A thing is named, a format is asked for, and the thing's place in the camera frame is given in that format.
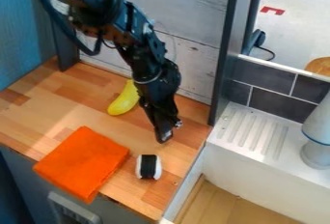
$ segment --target cable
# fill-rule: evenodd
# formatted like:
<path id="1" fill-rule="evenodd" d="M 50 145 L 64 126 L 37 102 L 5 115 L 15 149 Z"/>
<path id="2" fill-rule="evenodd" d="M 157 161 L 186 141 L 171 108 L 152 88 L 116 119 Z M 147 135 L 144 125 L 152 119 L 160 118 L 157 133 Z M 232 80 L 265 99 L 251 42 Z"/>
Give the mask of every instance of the cable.
<path id="1" fill-rule="evenodd" d="M 50 18 L 58 25 L 62 32 L 84 53 L 89 56 L 95 56 L 99 54 L 102 46 L 102 33 L 98 33 L 94 50 L 88 48 L 82 41 L 77 39 L 74 32 L 66 25 L 63 19 L 59 16 L 57 11 L 53 8 L 48 0 L 40 0 L 43 8 L 48 12 Z"/>
<path id="2" fill-rule="evenodd" d="M 272 60 L 276 57 L 275 52 L 272 51 L 272 50 L 266 49 L 266 48 L 261 47 L 261 46 L 256 46 L 256 48 L 259 48 L 259 49 L 261 49 L 261 50 L 264 50 L 264 51 L 266 51 L 266 52 L 269 52 L 269 53 L 272 55 L 271 58 L 264 59 L 264 61 L 272 61 Z"/>
<path id="3" fill-rule="evenodd" d="M 102 38 L 102 43 L 103 43 L 106 47 L 108 47 L 108 48 L 110 48 L 110 49 L 117 49 L 116 46 L 111 46 L 111 45 L 109 45 L 109 44 L 104 40 L 104 38 Z"/>

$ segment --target red mark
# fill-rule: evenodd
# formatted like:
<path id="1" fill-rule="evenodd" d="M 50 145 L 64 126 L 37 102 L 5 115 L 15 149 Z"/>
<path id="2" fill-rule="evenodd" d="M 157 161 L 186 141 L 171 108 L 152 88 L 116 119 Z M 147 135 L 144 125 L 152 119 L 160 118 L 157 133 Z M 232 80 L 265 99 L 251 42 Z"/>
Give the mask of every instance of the red mark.
<path id="1" fill-rule="evenodd" d="M 284 10 L 275 9 L 268 6 L 263 6 L 263 8 L 261 9 L 262 13 L 267 13 L 268 11 L 273 11 L 276 15 L 282 15 L 285 12 Z"/>

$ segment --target cabinet door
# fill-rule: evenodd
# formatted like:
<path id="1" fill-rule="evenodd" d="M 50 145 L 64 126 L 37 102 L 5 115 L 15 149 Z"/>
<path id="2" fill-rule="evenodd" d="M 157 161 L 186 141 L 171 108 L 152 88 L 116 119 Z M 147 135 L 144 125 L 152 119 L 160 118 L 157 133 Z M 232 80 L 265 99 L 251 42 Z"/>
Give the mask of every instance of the cabinet door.
<path id="1" fill-rule="evenodd" d="M 65 199 L 66 202 L 70 202 L 70 205 L 75 204 L 80 209 L 87 210 L 99 216 L 103 224 L 150 223 L 149 220 L 142 218 L 140 215 L 124 209 L 117 203 L 101 196 L 97 196 L 90 205 L 86 205 L 39 177 L 32 170 L 34 161 L 8 148 L 2 148 L 1 150 L 36 224 L 63 224 L 58 223 L 58 216 L 56 216 L 56 214 L 61 212 L 57 211 L 57 213 L 54 213 L 54 206 L 49 203 L 48 195 L 50 192 L 55 192 L 61 198 Z M 70 221 L 74 224 L 79 224 L 79 222 L 75 222 L 73 219 Z"/>

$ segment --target wood panel wall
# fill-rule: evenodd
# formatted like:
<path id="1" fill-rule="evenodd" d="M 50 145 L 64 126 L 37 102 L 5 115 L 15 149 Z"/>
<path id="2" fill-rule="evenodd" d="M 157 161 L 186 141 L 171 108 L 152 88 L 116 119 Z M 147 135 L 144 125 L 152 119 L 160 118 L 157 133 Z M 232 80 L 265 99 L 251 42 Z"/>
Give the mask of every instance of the wood panel wall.
<path id="1" fill-rule="evenodd" d="M 150 19 L 169 50 L 167 57 L 179 64 L 179 93 L 210 104 L 219 46 L 228 0 L 128 0 Z M 94 39 L 84 38 L 92 46 Z M 81 59 L 130 76 L 119 54 L 103 47 L 96 57 Z"/>

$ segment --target wooden floor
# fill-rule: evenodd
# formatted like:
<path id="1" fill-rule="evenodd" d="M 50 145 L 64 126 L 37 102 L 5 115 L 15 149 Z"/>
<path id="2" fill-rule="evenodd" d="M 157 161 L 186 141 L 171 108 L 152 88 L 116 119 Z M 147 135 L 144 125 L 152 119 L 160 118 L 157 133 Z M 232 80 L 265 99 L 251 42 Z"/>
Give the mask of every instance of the wooden floor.
<path id="1" fill-rule="evenodd" d="M 218 188 L 203 178 L 196 183 L 176 224 L 299 224 Z"/>
<path id="2" fill-rule="evenodd" d="M 45 63 L 0 92 L 0 146 L 39 161 L 76 129 L 88 126 L 130 149 L 129 159 L 100 193 L 158 220 L 207 138 L 209 107 L 177 96 L 183 127 L 161 145 L 142 108 L 135 106 L 116 117 L 107 114 L 125 82 L 122 76 L 84 64 L 59 72 L 55 60 Z M 160 156 L 159 181 L 136 178 L 138 154 Z"/>

